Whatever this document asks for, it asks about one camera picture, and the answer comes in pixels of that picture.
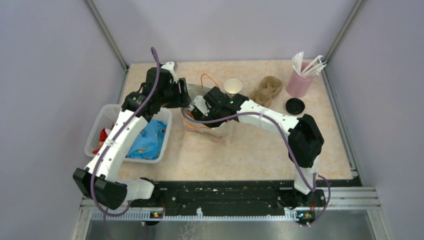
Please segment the stack of paper cups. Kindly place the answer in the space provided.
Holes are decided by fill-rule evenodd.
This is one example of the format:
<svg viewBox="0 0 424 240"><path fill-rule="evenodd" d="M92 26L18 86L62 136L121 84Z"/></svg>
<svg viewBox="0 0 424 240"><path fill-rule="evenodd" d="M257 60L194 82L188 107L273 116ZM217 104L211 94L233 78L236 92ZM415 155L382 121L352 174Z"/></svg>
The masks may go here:
<svg viewBox="0 0 424 240"><path fill-rule="evenodd" d="M240 94L243 90L242 82L235 78L226 80L223 87L224 92L229 96Z"/></svg>

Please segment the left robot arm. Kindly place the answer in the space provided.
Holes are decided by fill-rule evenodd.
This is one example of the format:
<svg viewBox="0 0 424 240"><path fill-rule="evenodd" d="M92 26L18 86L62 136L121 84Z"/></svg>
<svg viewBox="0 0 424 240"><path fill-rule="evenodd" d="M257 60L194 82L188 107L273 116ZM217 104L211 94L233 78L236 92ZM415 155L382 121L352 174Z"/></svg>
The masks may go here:
<svg viewBox="0 0 424 240"><path fill-rule="evenodd" d="M150 68L140 90L125 97L115 125L99 152L86 167L74 171L72 178L82 194L98 207L110 210L134 200L156 206L161 194L153 180L142 177L120 183L118 172L136 137L161 108L185 108L189 103L186 81L177 77L174 62Z"/></svg>

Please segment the paper takeout bag orange handles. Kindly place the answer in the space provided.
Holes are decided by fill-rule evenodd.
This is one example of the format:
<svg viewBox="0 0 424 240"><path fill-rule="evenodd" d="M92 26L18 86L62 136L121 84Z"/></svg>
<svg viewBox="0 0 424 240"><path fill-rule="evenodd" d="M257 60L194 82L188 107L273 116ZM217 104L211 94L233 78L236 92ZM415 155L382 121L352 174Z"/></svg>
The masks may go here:
<svg viewBox="0 0 424 240"><path fill-rule="evenodd" d="M202 73L200 75L200 84L187 84L187 89L189 92L189 96L191 98L191 103L188 107L182 108L183 113L183 124L186 131L188 131L191 135L205 138L209 141L229 145L231 142L231 138L233 136L233 124L230 122L224 122L218 127L208 127L201 123L196 123L188 120L186 116L188 116L191 120L193 120L193 116L191 115L191 111L194 109L194 100L196 96L204 96L208 91L211 90L210 87L204 84L204 77L209 78L215 87L219 88L219 84L207 73Z"/></svg>

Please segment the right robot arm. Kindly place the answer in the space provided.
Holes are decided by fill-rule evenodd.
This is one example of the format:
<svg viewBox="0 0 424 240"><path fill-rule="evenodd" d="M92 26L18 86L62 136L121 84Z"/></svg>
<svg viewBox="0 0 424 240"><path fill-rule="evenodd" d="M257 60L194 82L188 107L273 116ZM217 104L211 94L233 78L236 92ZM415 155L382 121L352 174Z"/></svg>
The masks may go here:
<svg viewBox="0 0 424 240"><path fill-rule="evenodd" d="M279 113L255 103L247 96L228 96L216 86L204 95L194 96L191 115L192 122L209 128L236 121L257 126L280 137L296 168L294 202L307 206L313 200L318 175L315 163L320 158L325 140L311 115L296 117Z"/></svg>

